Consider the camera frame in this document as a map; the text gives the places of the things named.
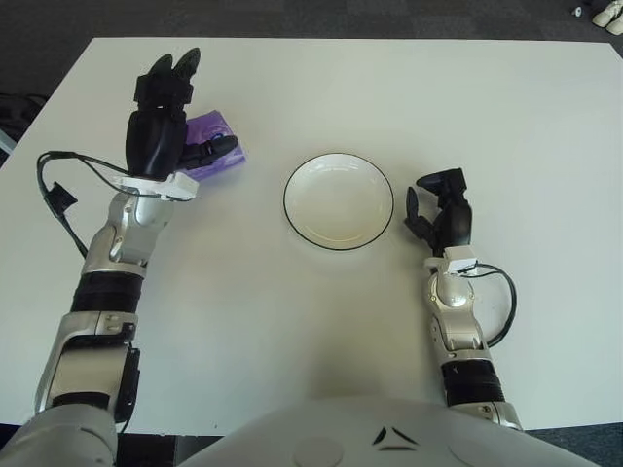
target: purple package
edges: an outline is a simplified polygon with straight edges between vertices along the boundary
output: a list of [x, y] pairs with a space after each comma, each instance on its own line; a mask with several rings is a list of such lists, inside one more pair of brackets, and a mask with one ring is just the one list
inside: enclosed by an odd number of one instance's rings
[[[221, 136], [234, 134], [232, 129], [218, 110], [213, 110], [209, 114], [201, 115], [186, 122], [188, 125], [188, 134], [186, 135], [186, 144], [201, 144], [208, 139], [216, 139]], [[238, 146], [229, 154], [217, 159], [212, 165], [206, 167], [194, 168], [193, 170], [185, 170], [189, 177], [200, 182], [210, 175], [221, 172], [238, 163], [244, 162], [245, 154], [242, 147]]]

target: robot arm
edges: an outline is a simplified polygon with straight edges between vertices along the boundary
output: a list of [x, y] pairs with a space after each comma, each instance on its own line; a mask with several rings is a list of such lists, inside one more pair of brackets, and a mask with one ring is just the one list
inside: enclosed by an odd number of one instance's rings
[[198, 183], [178, 170], [211, 164], [238, 145], [234, 136], [185, 144], [183, 107], [191, 101], [199, 60], [199, 49], [192, 49], [173, 66], [168, 54], [137, 79], [138, 110], [129, 118], [126, 144], [129, 176], [116, 180], [122, 192], [92, 239], [39, 382], [37, 414], [3, 449], [3, 466], [115, 462], [115, 423], [129, 421], [138, 387], [140, 351], [132, 340], [142, 281], [173, 201], [197, 193]]
[[430, 334], [446, 390], [448, 407], [521, 430], [501, 384], [483, 332], [474, 316], [474, 290], [469, 274], [477, 272], [477, 258], [469, 246], [471, 207], [460, 168], [427, 175], [417, 185], [439, 197], [441, 212], [431, 224], [419, 215], [416, 192], [407, 194], [405, 224], [433, 251], [424, 266], [431, 276], [425, 297], [432, 311]]

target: table surface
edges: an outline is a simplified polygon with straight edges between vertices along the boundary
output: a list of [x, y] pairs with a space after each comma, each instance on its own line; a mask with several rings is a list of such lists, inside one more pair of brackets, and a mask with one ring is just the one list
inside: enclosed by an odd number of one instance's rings
[[[176, 206], [139, 305], [138, 402], [129, 430], [226, 434], [310, 397], [442, 403], [422, 302], [423, 244], [402, 225], [407, 187], [464, 169], [473, 246], [519, 290], [492, 350], [526, 428], [623, 418], [622, 62], [608, 45], [271, 39], [95, 39], [0, 170], [0, 420], [32, 414], [82, 260], [37, 191], [35, 159], [74, 150], [124, 163], [136, 76], [202, 50], [188, 116], [219, 109], [248, 161]], [[367, 158], [395, 211], [358, 250], [306, 243], [281, 197], [327, 152]], [[51, 166], [88, 240], [112, 193], [75, 162]], [[503, 282], [480, 279], [491, 334]]]

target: shoe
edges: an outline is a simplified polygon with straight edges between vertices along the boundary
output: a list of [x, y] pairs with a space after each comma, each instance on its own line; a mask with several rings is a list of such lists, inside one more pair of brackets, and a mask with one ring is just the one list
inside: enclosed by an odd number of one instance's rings
[[615, 36], [623, 34], [623, 15], [611, 22], [605, 30]]
[[613, 2], [610, 2], [610, 4], [605, 7], [601, 13], [595, 15], [593, 18], [593, 24], [599, 27], [606, 27], [613, 18], [621, 13], [621, 10], [623, 10], [623, 0], [614, 0]]

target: black cable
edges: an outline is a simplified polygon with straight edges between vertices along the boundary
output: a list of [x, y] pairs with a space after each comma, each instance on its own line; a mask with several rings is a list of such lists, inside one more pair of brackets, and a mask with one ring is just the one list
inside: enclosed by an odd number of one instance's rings
[[[112, 183], [110, 183], [106, 179], [106, 177], [104, 177], [99, 172], [99, 170], [97, 170], [95, 167], [92, 166], [92, 163], [96, 163], [106, 168], [109, 168], [111, 170], [115, 170], [116, 172], [122, 173], [124, 175], [129, 175], [129, 172], [127, 170], [125, 170], [124, 168], [118, 167], [110, 162], [102, 161], [100, 159], [96, 159], [90, 156], [84, 156], [82, 154], [77, 154], [77, 153], [72, 153], [72, 152], [49, 151], [39, 156], [39, 158], [37, 159], [37, 184], [39, 185], [39, 191], [41, 192], [41, 195], [43, 196], [43, 199], [46, 202], [46, 205], [50, 208], [50, 210], [52, 211], [52, 214], [60, 222], [60, 224], [67, 231], [71, 239], [74, 241], [74, 243], [76, 244], [76, 247], [78, 248], [78, 251], [83, 256], [83, 258], [87, 257], [87, 252], [89, 250], [85, 246], [85, 243], [76, 235], [74, 230], [71, 228], [71, 225], [69, 224], [69, 221], [65, 217], [64, 213], [57, 212], [56, 209], [53, 207], [50, 201], [50, 197], [49, 197], [50, 190], [48, 190], [48, 187], [46, 186], [46, 183], [44, 182], [44, 178], [43, 178], [44, 167], [46, 166], [46, 164], [50, 161], [59, 161], [59, 160], [77, 160], [77, 161], [82, 162], [97, 176], [97, 178], [99, 178], [102, 182], [104, 182], [108, 187], [112, 188], [116, 192], [123, 193], [124, 195], [129, 195], [129, 196], [138, 197], [138, 198], [160, 198], [161, 197], [160, 195], [157, 195], [157, 194], [148, 195], [148, 194], [140, 194], [137, 192], [129, 192], [127, 190], [122, 190], [121, 188], [118, 188]], [[171, 199], [173, 201], [188, 201], [189, 200], [189, 199], [179, 199], [179, 198], [168, 198], [168, 199]]]
[[484, 263], [476, 263], [476, 265], [472, 268], [462, 269], [460, 272], [468, 272], [476, 268], [491, 269], [492, 272], [485, 272], [484, 274], [478, 275], [464, 275], [463, 277], [477, 279], [480, 277], [487, 277], [489, 275], [499, 274], [504, 277], [504, 279], [506, 279], [506, 283], [508, 284], [508, 288], [510, 290], [510, 311], [508, 312], [508, 317], [506, 318], [506, 321], [504, 322], [504, 325], [499, 330], [499, 332], [487, 341], [487, 345], [489, 347], [493, 347], [499, 344], [506, 337], [506, 335], [510, 331], [511, 326], [513, 325], [515, 315], [517, 314], [517, 288], [515, 287], [515, 283], [513, 282], [513, 279], [510, 277], [510, 275], [508, 275], [503, 269], [498, 268], [497, 266], [486, 265]]

